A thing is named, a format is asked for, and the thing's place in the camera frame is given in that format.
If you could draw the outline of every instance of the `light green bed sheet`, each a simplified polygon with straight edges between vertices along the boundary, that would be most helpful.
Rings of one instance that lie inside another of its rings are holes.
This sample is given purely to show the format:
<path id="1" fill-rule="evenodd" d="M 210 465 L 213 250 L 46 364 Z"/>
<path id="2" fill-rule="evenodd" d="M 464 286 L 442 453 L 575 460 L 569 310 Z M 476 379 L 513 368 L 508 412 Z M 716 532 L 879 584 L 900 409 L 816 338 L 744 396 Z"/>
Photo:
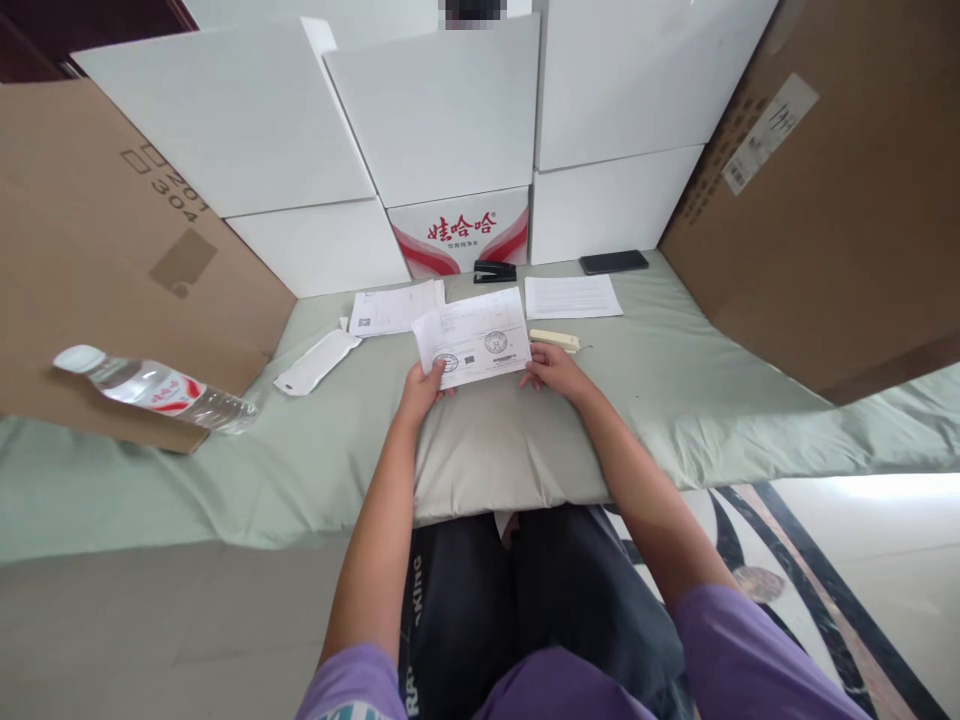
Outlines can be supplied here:
<path id="1" fill-rule="evenodd" d="M 528 325 L 580 336 L 577 362 L 678 487 L 960 470 L 960 366 L 834 409 L 717 332 L 659 253 L 649 259 L 648 270 L 612 276 L 623 317 Z M 579 268 L 521 268 L 527 274 Z M 446 284 L 448 302 L 505 287 L 473 285 L 470 275 Z M 365 340 L 307 397 L 272 382 L 352 304 L 352 293 L 298 303 L 248 393 L 262 408 L 257 424 L 213 436 L 193 456 L 0 422 L 0 562 L 213 539 L 281 548 L 351 527 L 418 357 L 413 335 Z M 430 413 L 419 523 L 609 500 L 570 406 L 519 390 L 518 380 L 461 387 Z"/>

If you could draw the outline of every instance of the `black pants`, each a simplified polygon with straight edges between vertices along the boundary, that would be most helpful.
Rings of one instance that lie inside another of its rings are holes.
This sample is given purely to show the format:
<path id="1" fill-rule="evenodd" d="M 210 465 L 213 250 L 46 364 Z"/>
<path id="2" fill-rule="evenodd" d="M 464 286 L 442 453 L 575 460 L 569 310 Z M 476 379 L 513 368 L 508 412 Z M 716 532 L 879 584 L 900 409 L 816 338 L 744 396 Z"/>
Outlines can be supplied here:
<path id="1" fill-rule="evenodd" d="M 509 552 L 489 513 L 414 531 L 400 640 L 410 717 L 466 720 L 511 667 L 554 645 L 660 720 L 693 717 L 673 622 L 602 508 L 521 513 Z"/>

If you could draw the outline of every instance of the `brown cardboard box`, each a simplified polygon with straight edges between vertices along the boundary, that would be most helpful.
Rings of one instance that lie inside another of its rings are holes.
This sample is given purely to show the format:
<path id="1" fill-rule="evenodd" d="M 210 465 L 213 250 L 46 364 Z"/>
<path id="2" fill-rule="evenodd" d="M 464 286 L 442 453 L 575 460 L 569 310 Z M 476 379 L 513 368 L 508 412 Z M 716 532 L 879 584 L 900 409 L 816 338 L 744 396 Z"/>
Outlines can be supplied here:
<path id="1" fill-rule="evenodd" d="M 661 243 L 717 328 L 837 404 L 960 360 L 958 27 L 952 0 L 784 0 Z"/>
<path id="2" fill-rule="evenodd" d="M 192 452 L 51 360 L 86 343 L 244 392 L 296 302 L 89 80 L 0 88 L 0 413 Z"/>

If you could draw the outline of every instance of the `black phone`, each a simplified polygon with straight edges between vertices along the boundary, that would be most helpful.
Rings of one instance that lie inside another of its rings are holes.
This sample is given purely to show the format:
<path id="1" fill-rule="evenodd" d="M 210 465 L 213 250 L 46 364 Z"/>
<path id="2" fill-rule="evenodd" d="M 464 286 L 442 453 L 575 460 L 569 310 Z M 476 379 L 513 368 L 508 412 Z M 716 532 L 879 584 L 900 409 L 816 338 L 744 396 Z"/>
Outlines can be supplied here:
<path id="1" fill-rule="evenodd" d="M 627 250 L 605 255 L 586 255 L 580 258 L 580 267 L 586 275 L 603 275 L 623 270 L 645 270 L 650 267 L 650 263 L 639 250 Z"/>

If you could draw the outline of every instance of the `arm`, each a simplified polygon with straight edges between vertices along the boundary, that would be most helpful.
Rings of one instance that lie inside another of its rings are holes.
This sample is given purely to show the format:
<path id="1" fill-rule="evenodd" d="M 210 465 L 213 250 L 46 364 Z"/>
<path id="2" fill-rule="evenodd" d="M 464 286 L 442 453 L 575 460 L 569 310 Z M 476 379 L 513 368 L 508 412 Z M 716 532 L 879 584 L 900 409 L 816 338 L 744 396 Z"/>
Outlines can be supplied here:
<path id="1" fill-rule="evenodd" d="M 443 366 L 407 375 L 360 517 L 347 548 L 330 611 L 320 665 L 341 650 L 372 644 L 394 665 L 400 652 L 400 612 L 413 531 L 417 437 L 430 408 L 443 397 Z"/>
<path id="2" fill-rule="evenodd" d="M 679 491 L 634 437 L 610 401 L 566 352 L 534 343 L 533 362 L 520 381 L 546 384 L 565 396 L 583 418 L 603 475 L 630 537 L 671 613 L 698 585 L 737 583 Z"/>
<path id="3" fill-rule="evenodd" d="M 546 383 L 580 412 L 620 508 L 683 642 L 709 720 L 866 720 L 810 657 L 743 595 L 693 513 L 603 393 L 563 350 L 534 343 L 521 385 Z"/>

